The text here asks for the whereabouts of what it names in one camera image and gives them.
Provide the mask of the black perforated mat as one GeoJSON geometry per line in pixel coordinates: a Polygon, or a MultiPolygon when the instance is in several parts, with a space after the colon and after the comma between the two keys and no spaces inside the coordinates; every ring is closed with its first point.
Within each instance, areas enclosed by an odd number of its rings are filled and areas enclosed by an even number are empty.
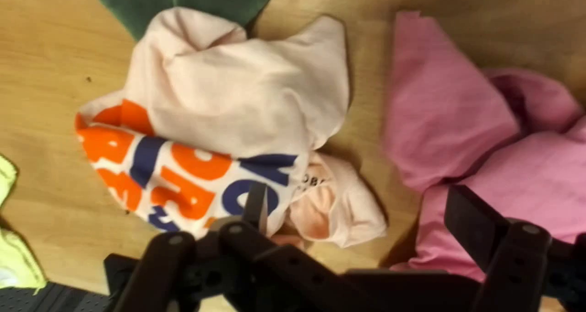
{"type": "Polygon", "coordinates": [[[104,312],[109,296],[50,282],[41,289],[0,290],[0,312],[104,312]]]}

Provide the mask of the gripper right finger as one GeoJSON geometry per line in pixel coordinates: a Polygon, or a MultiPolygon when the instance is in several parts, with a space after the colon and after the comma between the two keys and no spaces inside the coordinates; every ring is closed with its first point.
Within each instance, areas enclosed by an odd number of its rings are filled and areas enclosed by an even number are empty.
{"type": "Polygon", "coordinates": [[[542,296],[586,312],[586,232],[572,244],[557,240],[505,218],[464,185],[449,188],[444,223],[485,273],[470,312],[538,312],[542,296]]]}

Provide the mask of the white shirt with orange-blue print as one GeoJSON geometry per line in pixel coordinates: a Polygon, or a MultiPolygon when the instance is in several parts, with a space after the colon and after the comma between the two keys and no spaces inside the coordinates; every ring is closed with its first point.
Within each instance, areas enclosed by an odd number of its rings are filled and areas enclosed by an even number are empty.
{"type": "Polygon", "coordinates": [[[319,149],[349,108],[345,27],[320,16],[283,40],[170,8],[134,47],[123,88],[89,102],[75,130],[116,201],[159,231],[203,237],[266,184],[265,233],[339,247],[387,222],[352,164],[319,149]]]}

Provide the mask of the yellow-green cloth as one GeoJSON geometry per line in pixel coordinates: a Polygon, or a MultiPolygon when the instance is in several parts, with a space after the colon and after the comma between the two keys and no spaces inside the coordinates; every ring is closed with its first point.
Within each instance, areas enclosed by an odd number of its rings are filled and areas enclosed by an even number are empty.
{"type": "MultiPolygon", "coordinates": [[[[16,166],[0,154],[0,208],[17,179],[16,166]]],[[[0,225],[0,289],[44,289],[48,281],[27,244],[0,225]]]]}

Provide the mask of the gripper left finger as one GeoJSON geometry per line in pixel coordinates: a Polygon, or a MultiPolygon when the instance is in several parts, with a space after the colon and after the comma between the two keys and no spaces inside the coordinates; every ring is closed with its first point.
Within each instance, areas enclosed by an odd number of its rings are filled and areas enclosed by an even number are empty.
{"type": "Polygon", "coordinates": [[[253,183],[241,217],[224,218],[202,239],[161,233],[115,275],[104,312],[199,312],[223,296],[237,312],[348,312],[348,286],[291,245],[264,235],[268,187],[253,183]]]}

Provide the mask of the pink cloth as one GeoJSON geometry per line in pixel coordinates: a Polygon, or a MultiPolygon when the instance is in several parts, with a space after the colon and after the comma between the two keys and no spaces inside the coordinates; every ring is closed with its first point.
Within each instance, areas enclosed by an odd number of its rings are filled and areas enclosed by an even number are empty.
{"type": "Polygon", "coordinates": [[[561,241],[586,233],[586,108],[536,72],[480,70],[419,12],[396,15],[383,142],[404,185],[422,195],[416,254],[394,271],[484,279],[445,227],[452,183],[561,241]]]}

